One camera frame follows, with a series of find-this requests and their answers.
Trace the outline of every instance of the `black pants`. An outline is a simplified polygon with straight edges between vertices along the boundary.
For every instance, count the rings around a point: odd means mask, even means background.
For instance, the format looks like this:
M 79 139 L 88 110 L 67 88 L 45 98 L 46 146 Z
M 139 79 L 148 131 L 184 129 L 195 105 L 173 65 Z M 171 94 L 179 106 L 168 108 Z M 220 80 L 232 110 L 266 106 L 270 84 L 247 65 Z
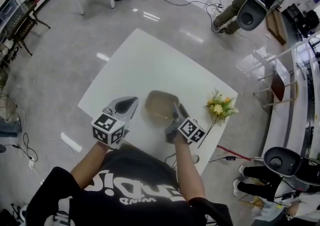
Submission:
M 279 187 L 279 184 L 282 181 L 282 178 L 278 174 L 270 171 L 265 166 L 246 167 L 243 170 L 243 174 L 247 177 L 267 181 L 268 184 L 260 186 L 240 182 L 238 184 L 238 189 L 240 191 L 250 195 L 266 198 L 268 201 L 274 200 L 276 189 Z

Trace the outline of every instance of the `dark wooden table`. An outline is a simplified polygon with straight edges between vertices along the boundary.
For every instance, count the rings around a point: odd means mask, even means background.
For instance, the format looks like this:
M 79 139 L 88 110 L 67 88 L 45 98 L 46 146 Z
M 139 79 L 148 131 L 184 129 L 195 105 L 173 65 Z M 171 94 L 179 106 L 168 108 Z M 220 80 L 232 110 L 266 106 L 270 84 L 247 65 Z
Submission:
M 37 4 L 32 2 L 25 2 L 21 4 L 19 8 L 11 16 L 11 18 L 9 19 L 9 21 L 3 29 L 4 36 L 8 40 L 14 39 L 15 41 L 17 41 L 18 45 L 19 42 L 22 43 L 22 45 L 25 47 L 25 49 L 29 52 L 31 56 L 32 53 L 29 51 L 24 42 L 24 39 L 26 38 L 30 30 L 33 28 L 34 25 L 37 25 L 38 23 L 43 24 L 50 29 L 50 27 L 46 23 L 42 22 L 37 18 L 35 12 L 36 6 Z M 33 12 L 34 19 L 30 16 L 31 12 Z

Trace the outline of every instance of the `olive pants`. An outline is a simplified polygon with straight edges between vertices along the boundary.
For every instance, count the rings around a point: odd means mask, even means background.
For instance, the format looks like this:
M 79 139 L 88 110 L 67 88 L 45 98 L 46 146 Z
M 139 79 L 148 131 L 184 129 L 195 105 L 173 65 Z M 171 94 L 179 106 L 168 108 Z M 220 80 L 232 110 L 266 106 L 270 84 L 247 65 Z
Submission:
M 246 1 L 247 0 L 233 0 L 232 4 L 228 6 L 228 8 L 224 10 L 224 12 L 217 16 L 213 23 L 217 27 L 221 27 L 223 24 L 231 20 L 234 16 L 238 15 L 238 12 Z M 240 26 L 238 25 L 237 20 L 234 20 L 226 27 L 225 33 L 233 34 L 239 28 Z

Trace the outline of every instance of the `gray floor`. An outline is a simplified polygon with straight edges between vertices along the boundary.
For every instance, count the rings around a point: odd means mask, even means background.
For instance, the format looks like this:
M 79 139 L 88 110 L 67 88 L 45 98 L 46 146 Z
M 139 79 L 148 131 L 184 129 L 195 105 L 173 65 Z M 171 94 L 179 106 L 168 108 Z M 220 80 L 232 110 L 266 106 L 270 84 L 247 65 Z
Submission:
M 109 0 L 81 1 L 84 16 L 79 14 L 75 0 L 49 0 L 38 17 L 51 29 L 35 26 L 26 38 L 33 56 L 22 49 L 11 65 L 5 91 L 24 108 L 30 146 L 39 158 L 34 165 L 36 172 L 28 168 L 28 160 L 16 149 L 9 147 L 0 155 L 2 207 L 9 208 L 12 202 L 28 203 L 47 176 L 48 168 L 72 169 L 94 144 L 91 118 L 77 104 L 107 63 L 97 54 L 110 58 L 136 28 L 190 57 L 238 92 L 236 106 L 240 112 L 229 120 L 219 145 L 247 157 L 259 155 L 269 115 L 252 92 L 262 88 L 258 77 L 269 73 L 270 65 L 265 57 L 283 50 L 273 37 L 266 36 L 265 23 L 253 32 L 239 31 L 250 41 L 239 34 L 214 34 L 201 4 L 177 7 L 162 0 L 127 0 L 111 9 Z M 225 6 L 231 1 L 221 0 Z M 156 16 L 157 21 L 144 17 L 144 12 Z M 47 141 L 59 138 L 62 132 L 82 145 L 81 153 L 75 152 L 74 157 L 62 142 Z M 0 140 L 3 144 L 17 141 Z M 212 158 L 225 155 L 216 149 Z M 232 181 L 242 163 L 240 159 L 213 162 L 202 174 L 207 198 L 227 204 L 235 225 L 249 225 L 253 221 L 251 208 L 237 201 L 239 197 L 232 191 Z

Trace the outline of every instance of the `flower bouquet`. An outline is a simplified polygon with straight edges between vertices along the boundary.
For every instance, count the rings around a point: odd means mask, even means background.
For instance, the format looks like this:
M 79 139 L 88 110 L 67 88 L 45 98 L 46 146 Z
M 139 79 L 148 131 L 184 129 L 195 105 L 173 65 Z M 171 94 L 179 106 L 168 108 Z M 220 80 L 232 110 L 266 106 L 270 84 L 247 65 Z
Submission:
M 216 123 L 218 123 L 220 120 L 223 120 L 224 122 L 228 116 L 232 116 L 239 112 L 239 110 L 233 106 L 233 100 L 235 100 L 235 98 L 226 97 L 223 99 L 222 94 L 220 94 L 217 89 L 214 90 L 212 93 L 212 98 L 206 103 L 206 107 L 208 108 L 209 114 L 212 117 L 212 123 L 198 148 L 200 148 L 206 136 Z

